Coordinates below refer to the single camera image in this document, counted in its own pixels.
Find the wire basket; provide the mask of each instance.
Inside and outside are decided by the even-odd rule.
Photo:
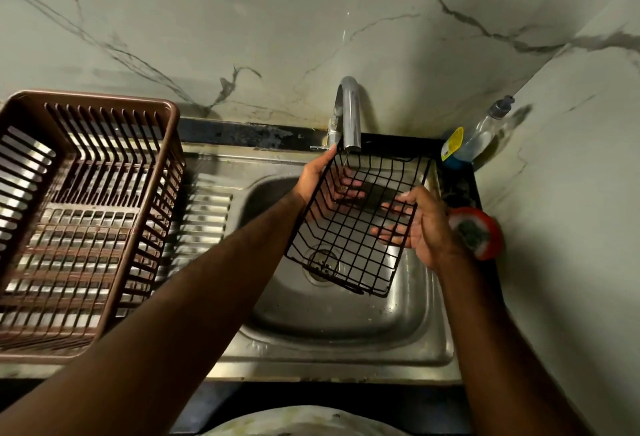
[[[22,91],[0,111],[0,360],[61,363],[153,292],[182,175],[173,103]]]
[[[396,195],[422,185],[429,170],[429,158],[381,158],[362,153],[338,154],[327,165],[312,200],[289,242],[285,256],[305,270],[357,294],[385,298],[389,294],[400,257],[406,245],[411,215],[382,208]],[[333,185],[340,173],[362,181],[363,198],[338,200]],[[410,205],[396,201],[394,207],[406,212]],[[371,232],[372,227],[396,223],[404,230],[395,243],[384,244]]]

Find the sink drain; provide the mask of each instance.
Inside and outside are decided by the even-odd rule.
[[[309,260],[309,264],[327,276],[332,276],[338,271],[340,261],[338,257],[332,253],[330,249],[312,249],[305,256]],[[316,273],[304,270],[305,275],[311,283],[322,286],[331,285],[331,281],[318,276]]]

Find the plastic bottle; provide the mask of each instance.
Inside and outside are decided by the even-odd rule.
[[[470,128],[460,126],[442,146],[442,165],[458,170],[474,161],[500,128],[500,120],[511,111],[514,103],[511,96],[495,101],[478,123]]]

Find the faucet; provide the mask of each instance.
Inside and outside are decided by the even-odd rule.
[[[362,139],[360,137],[360,93],[358,82],[351,76],[345,76],[340,81],[335,95],[333,116],[327,128],[327,147],[331,148],[342,138],[342,145],[346,152],[360,151]]]

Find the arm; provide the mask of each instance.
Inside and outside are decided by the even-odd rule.
[[[478,434],[590,434],[484,282],[473,255],[431,194],[417,187],[397,200],[418,204],[410,245],[440,280]],[[393,234],[403,234],[397,228],[377,233],[387,242]]]
[[[169,431],[250,314],[334,155],[335,148],[310,162],[292,192],[188,264],[94,347],[4,411],[0,434]],[[331,190],[333,198],[344,196]]]

